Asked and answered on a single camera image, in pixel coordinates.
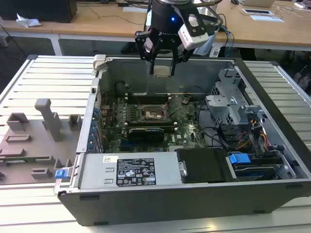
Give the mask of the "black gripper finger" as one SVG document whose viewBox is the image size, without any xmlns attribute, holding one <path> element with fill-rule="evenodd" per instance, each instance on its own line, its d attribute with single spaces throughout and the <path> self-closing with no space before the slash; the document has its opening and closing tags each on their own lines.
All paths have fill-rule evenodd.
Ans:
<svg viewBox="0 0 311 233">
<path fill-rule="evenodd" d="M 184 45 L 181 44 L 176 48 L 172 49 L 172 62 L 171 62 L 171 76 L 175 74 L 176 65 L 182 62 L 187 62 L 190 58 L 190 51 L 186 50 Z"/>
<path fill-rule="evenodd" d="M 150 75 L 154 74 L 155 59 L 162 49 L 163 38 L 157 31 L 137 31 L 135 33 L 135 43 L 141 60 L 150 62 Z"/>
</svg>

